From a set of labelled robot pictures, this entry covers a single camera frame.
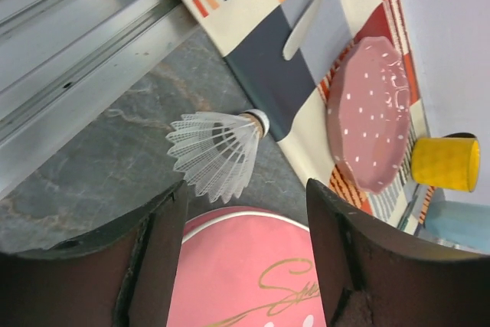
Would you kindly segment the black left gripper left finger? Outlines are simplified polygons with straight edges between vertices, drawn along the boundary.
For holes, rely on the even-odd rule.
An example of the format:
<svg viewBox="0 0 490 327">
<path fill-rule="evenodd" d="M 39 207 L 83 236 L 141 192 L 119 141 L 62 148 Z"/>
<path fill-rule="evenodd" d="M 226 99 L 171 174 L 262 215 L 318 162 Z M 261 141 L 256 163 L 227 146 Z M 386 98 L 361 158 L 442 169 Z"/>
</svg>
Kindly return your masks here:
<svg viewBox="0 0 490 327">
<path fill-rule="evenodd" d="M 93 231 L 1 254 L 3 326 L 164 326 L 188 211 L 184 181 Z"/>
</svg>

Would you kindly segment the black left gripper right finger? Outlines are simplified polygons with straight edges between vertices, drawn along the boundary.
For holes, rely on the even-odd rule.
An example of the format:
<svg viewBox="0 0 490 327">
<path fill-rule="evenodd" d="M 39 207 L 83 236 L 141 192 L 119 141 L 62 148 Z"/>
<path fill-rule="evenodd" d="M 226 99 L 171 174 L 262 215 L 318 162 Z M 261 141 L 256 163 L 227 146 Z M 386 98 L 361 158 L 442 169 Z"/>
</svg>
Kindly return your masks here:
<svg viewBox="0 0 490 327">
<path fill-rule="evenodd" d="M 329 326 L 487 326 L 489 258 L 378 220 L 320 181 L 306 207 Z"/>
</svg>

